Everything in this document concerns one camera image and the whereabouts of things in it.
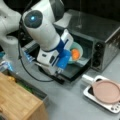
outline bowl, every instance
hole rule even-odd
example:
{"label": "bowl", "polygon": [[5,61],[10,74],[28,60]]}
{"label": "bowl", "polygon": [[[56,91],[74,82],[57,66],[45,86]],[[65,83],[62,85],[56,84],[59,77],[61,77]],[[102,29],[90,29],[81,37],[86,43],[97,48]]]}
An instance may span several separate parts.
{"label": "bowl", "polygon": [[79,50],[80,56],[79,56],[79,58],[78,58],[77,60],[73,60],[73,59],[72,59],[72,56],[71,56],[70,59],[69,59],[68,64],[73,64],[73,63],[75,63],[75,62],[78,61],[78,60],[82,57],[82,55],[83,55],[83,49],[82,49],[81,45],[79,45],[78,43],[73,42],[73,44],[72,44],[72,46],[71,46],[71,48],[70,48],[70,51],[71,51],[72,49],[77,49],[77,50]]}

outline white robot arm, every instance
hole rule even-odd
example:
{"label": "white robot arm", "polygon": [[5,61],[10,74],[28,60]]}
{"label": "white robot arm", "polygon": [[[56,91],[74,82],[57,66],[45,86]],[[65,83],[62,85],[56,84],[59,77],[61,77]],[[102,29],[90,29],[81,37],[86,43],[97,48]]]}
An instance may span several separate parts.
{"label": "white robot arm", "polygon": [[11,70],[16,68],[20,61],[18,60],[18,39],[8,34],[19,29],[20,18],[21,15],[18,12],[10,9],[4,0],[0,0],[0,45],[5,52],[4,60],[10,63]]}
{"label": "white robot arm", "polygon": [[72,36],[65,30],[60,37],[52,25],[63,14],[61,0],[42,0],[23,15],[26,30],[40,45],[38,65],[50,75],[61,73],[71,56]]}

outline black cable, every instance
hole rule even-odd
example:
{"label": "black cable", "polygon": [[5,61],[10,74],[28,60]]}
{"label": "black cable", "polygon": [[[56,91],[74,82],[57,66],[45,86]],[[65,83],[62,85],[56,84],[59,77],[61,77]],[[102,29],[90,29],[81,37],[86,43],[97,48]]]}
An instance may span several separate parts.
{"label": "black cable", "polygon": [[[32,4],[32,0],[28,3],[27,7],[25,8],[24,12],[29,8],[29,6]],[[21,64],[22,64],[22,67],[24,68],[24,70],[32,77],[34,78],[36,81],[39,81],[39,82],[52,82],[54,80],[49,80],[49,81],[45,81],[45,80],[40,80],[40,79],[37,79],[36,77],[34,77],[25,67],[24,63],[23,63],[23,60],[22,60],[22,56],[21,56],[21,52],[20,52],[20,28],[21,28],[21,25],[22,25],[22,15],[21,15],[21,19],[20,19],[20,23],[19,23],[19,30],[18,30],[18,53],[19,53],[19,56],[18,56],[18,59],[20,59],[21,61]]]}

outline orange object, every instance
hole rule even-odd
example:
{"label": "orange object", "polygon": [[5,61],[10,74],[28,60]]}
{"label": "orange object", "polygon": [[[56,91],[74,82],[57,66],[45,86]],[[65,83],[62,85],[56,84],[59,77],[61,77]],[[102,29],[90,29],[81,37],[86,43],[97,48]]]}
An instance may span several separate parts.
{"label": "orange object", "polygon": [[80,57],[80,52],[79,52],[78,49],[72,49],[71,54],[72,54],[72,59],[73,60],[78,60],[79,57]]}

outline wooden table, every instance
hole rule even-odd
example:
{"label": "wooden table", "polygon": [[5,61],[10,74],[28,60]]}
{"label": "wooden table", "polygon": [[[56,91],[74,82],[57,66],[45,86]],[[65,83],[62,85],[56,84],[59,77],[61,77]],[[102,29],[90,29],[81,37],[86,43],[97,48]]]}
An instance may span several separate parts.
{"label": "wooden table", "polygon": [[43,101],[2,73],[0,108],[8,120],[48,120]]}

